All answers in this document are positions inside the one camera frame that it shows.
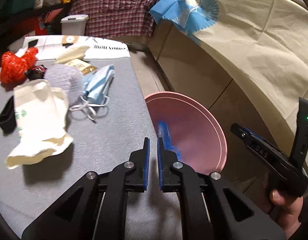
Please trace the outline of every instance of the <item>human hand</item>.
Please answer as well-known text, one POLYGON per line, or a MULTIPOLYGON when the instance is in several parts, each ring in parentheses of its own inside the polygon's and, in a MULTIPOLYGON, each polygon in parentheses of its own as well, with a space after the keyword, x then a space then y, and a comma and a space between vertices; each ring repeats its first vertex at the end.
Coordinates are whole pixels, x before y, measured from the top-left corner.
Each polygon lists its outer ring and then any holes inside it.
POLYGON ((294 197, 274 189, 270 193, 270 200, 281 208, 276 223, 284 230, 288 239, 301 225, 298 216, 303 206, 303 197, 294 197))

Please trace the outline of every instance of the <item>white string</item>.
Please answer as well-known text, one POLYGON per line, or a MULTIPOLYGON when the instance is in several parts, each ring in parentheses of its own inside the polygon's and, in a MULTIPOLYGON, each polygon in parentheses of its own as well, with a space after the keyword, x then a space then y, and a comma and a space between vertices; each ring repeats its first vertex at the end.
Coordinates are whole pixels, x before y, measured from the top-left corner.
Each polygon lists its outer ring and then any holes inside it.
POLYGON ((98 104, 90 104, 87 100, 85 100, 83 97, 81 97, 81 100, 84 102, 81 105, 75 105, 69 108, 69 110, 71 112, 75 112, 75 111, 80 111, 82 110, 84 113, 86 113, 87 117, 89 119, 91 119, 92 121, 95 121, 95 117, 96 117, 96 111, 93 109, 93 107, 103 107, 106 106, 109 102, 109 97, 108 96, 104 96, 104 98, 106 99, 105 103, 102 105, 98 105, 98 104))

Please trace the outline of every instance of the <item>white storage bin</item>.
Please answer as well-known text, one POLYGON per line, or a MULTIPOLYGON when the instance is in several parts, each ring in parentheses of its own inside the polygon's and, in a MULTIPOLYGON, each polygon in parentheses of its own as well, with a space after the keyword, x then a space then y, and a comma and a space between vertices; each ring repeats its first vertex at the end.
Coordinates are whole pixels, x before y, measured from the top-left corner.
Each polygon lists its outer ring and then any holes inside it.
POLYGON ((87 14, 69 15, 61 19, 62 35, 80 35, 84 36, 87 14))

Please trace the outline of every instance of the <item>pink bucket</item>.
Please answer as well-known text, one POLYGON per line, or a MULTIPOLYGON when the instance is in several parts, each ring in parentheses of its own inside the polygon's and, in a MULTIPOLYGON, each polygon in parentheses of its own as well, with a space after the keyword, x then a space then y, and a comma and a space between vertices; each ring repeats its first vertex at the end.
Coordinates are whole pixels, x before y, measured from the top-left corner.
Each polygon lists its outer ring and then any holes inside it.
POLYGON ((226 139, 204 106, 185 95, 167 91, 150 94, 145 101, 156 133, 159 121, 167 123, 172 144, 179 148, 182 162, 204 174, 223 169, 226 139))

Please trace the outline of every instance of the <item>red plastic bag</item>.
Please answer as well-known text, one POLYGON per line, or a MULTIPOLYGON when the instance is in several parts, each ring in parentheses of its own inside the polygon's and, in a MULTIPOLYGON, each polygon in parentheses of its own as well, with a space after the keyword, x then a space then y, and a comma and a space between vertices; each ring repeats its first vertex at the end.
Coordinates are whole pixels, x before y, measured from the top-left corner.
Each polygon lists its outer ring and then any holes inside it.
POLYGON ((38 49, 28 48, 22 57, 17 57, 12 52, 5 52, 1 57, 1 83, 13 83, 24 80, 26 77, 24 72, 35 64, 37 58, 35 55, 38 49))

